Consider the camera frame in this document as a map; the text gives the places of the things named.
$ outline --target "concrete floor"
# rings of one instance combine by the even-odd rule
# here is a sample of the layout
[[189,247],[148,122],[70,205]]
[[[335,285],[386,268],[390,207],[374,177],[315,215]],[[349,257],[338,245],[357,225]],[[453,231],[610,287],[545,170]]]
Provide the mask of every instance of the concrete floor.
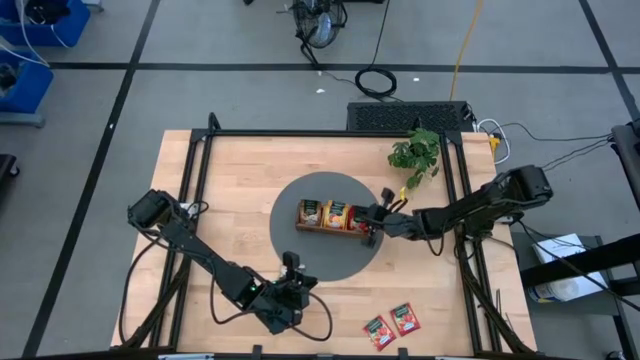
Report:
[[[39,108],[47,125],[0,127],[0,152],[17,155],[22,168],[0,203],[0,358],[23,354],[79,203],[88,211],[76,216],[82,227],[37,353],[108,348],[135,239],[126,207],[149,186],[164,130],[204,127],[210,111],[223,128],[344,129],[347,104],[368,101],[355,87],[314,71],[282,70],[306,61],[293,19],[276,14],[288,1],[256,0],[249,7],[240,0],[103,2],[105,12],[93,14],[75,48],[42,49],[56,63]],[[341,64],[371,60],[384,7],[347,7],[347,28],[317,55],[333,64],[335,75],[352,78]],[[397,97],[448,98],[452,74],[435,65],[455,62],[473,8],[473,0],[392,0],[378,63],[420,65],[396,72]],[[521,122],[539,136],[605,134],[637,112],[624,86],[640,96],[638,12],[637,0],[485,0],[463,61],[481,66],[460,74],[456,99],[468,101],[479,118]],[[145,18],[150,31],[140,36]],[[182,63],[195,65],[180,69]],[[164,69],[152,70],[157,64]],[[611,72],[612,66],[621,69]],[[384,86],[384,80],[365,81]],[[325,92],[317,94],[319,88]],[[92,164],[111,135],[94,189]],[[513,153],[500,170],[541,165],[586,145],[538,143],[517,128],[507,135]],[[640,231],[640,213],[608,148],[548,176],[555,198],[528,212],[528,225],[597,234],[605,242]],[[640,318],[627,313],[640,344]],[[532,320],[540,350],[550,355],[602,359],[619,349],[608,317],[533,313]]]

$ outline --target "blue container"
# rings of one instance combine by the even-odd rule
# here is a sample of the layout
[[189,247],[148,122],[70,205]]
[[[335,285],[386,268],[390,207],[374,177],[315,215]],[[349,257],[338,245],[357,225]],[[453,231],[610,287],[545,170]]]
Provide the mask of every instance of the blue container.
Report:
[[[29,42],[33,46],[75,46],[80,39],[80,35],[82,35],[82,30],[84,30],[89,21],[89,9],[81,0],[51,1],[66,2],[71,14],[60,18],[53,26],[31,24],[25,16],[24,26]],[[12,23],[0,24],[0,35],[12,45],[27,45],[22,34],[15,0],[0,0],[0,18],[13,21]]]
[[[36,60],[36,56],[30,52],[16,51],[16,53]],[[6,51],[0,51],[0,63],[9,64],[14,69],[18,69],[20,63],[24,63],[16,84],[6,96],[0,97],[0,111],[35,113],[53,80],[51,70],[44,65],[19,59]]]

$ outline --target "red package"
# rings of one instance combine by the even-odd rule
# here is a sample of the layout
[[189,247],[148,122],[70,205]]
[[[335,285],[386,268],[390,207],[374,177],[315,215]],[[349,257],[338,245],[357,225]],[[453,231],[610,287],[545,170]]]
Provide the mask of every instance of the red package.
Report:
[[391,310],[391,318],[396,323],[400,336],[405,336],[414,330],[420,329],[420,322],[409,303]]
[[367,336],[369,336],[369,339],[378,351],[382,351],[382,349],[391,344],[396,338],[396,334],[393,333],[389,325],[387,325],[380,315],[369,321],[363,330],[367,333]]

